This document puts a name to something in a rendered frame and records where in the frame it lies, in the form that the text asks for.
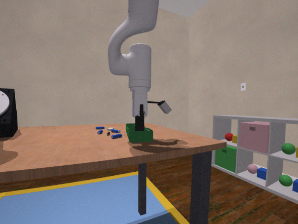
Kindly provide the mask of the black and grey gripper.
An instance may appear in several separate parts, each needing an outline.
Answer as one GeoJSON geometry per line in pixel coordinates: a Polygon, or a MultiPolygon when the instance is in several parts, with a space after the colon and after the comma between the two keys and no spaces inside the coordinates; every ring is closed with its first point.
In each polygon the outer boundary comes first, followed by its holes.
{"type": "Polygon", "coordinates": [[[133,88],[130,91],[132,91],[131,116],[135,118],[135,131],[144,131],[144,118],[147,117],[147,92],[150,89],[133,88]]]}

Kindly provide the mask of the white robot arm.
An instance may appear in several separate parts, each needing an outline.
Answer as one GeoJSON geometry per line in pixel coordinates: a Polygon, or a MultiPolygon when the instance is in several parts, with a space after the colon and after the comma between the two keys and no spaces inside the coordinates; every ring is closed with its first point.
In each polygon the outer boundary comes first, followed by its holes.
{"type": "MultiPolygon", "coordinates": [[[[121,54],[121,45],[129,37],[149,32],[156,26],[159,0],[128,0],[128,17],[111,36],[108,43],[110,72],[129,77],[129,88],[151,88],[152,50],[146,44],[133,44],[129,54],[121,54]]],[[[0,115],[8,108],[8,96],[0,91],[0,115]]]]}

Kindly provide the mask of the green three-compartment bin rack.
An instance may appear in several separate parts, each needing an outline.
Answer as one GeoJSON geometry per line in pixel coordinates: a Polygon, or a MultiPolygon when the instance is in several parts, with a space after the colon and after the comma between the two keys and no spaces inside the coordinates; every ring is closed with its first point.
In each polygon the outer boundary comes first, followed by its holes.
{"type": "Polygon", "coordinates": [[[135,131],[135,123],[126,124],[129,142],[153,142],[153,130],[144,127],[144,131],[135,131]]]}

